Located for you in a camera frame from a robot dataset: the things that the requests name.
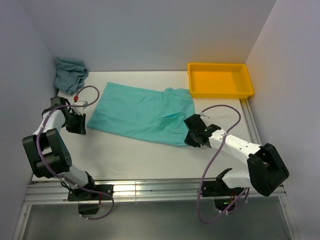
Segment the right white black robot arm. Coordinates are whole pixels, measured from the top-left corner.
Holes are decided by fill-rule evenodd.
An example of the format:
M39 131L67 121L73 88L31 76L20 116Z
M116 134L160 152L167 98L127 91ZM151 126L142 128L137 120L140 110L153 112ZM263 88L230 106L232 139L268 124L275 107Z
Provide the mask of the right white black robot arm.
M237 195L245 188L253 188L260 195L268 197L290 176L272 144L251 143L227 133L217 125L206 126L199 114L193 114L184 120L184 123L188 128L184 141L187 145L221 150L246 167L245 170L228 167L214 180L205 180L200 191L203 197Z

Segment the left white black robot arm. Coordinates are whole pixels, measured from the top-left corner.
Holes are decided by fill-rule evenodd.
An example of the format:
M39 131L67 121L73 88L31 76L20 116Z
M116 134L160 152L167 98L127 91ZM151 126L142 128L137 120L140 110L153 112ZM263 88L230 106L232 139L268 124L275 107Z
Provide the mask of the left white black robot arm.
M63 97L53 97L51 106L43 110L38 129L22 139L22 145L33 174L38 178L57 179L68 190L67 201L78 203L78 213L87 220L97 220L96 215L103 200L113 202L110 184L96 184L93 177L72 163L72 157L64 143L60 131L86 134L85 108L87 101L74 103Z

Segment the teal green t-shirt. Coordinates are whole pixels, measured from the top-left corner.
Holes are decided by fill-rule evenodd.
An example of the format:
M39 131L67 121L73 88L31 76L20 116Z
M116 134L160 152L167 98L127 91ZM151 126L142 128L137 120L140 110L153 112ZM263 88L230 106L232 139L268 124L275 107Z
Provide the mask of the teal green t-shirt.
M145 142L184 147L185 119L195 114L189 90L163 91L109 82L87 127Z

